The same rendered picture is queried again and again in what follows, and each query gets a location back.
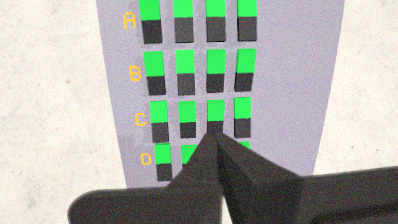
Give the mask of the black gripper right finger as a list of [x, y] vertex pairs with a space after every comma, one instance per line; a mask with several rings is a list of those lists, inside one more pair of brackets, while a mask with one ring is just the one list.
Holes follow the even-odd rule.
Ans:
[[222, 132], [214, 135], [232, 224], [310, 224], [318, 213], [398, 202], [398, 166], [301, 177]]

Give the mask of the grey switch panel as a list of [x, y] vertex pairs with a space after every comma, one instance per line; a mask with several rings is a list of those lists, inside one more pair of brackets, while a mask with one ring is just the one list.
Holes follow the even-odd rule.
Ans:
[[95, 1], [127, 189], [215, 132], [313, 175], [345, 0]]

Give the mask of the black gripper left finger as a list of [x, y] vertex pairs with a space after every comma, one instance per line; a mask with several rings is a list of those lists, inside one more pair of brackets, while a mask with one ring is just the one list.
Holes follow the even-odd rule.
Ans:
[[91, 190], [67, 210], [69, 224], [222, 224], [218, 142], [205, 133], [167, 187]]

